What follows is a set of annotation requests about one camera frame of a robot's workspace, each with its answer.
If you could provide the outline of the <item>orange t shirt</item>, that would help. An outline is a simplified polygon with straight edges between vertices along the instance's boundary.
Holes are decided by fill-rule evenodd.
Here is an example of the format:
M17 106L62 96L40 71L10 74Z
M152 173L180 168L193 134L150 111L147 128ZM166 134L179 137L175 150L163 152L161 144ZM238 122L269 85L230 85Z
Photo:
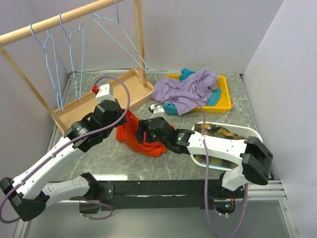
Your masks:
M149 157L159 157L165 154L167 149L159 142L139 143L135 136L138 130L139 119L129 110L125 116L127 122L116 128L116 140L124 142L130 149Z

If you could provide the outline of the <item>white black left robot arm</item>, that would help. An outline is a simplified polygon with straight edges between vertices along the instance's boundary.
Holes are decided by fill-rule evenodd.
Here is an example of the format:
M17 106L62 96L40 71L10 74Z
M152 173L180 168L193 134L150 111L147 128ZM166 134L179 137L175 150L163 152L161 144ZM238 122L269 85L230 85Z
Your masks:
M32 167L15 178L3 178L0 188L18 218L30 221L63 200L98 198L101 187L90 173L57 184L51 184L51 179L67 163L84 155L108 138L115 127L124 124L127 112L117 100L102 101L92 113L73 123L54 148Z

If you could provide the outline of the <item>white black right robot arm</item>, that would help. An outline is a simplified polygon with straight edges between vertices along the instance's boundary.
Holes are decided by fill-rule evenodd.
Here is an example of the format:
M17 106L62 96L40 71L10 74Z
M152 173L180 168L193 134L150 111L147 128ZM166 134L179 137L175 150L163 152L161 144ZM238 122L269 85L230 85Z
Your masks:
M260 139L210 136L206 135L206 124L201 125L201 132L175 129L164 118L157 117L141 120L135 136L139 143L159 142L177 154L215 157L236 164L207 187L207 194L214 199L228 199L247 183L267 185L273 154Z

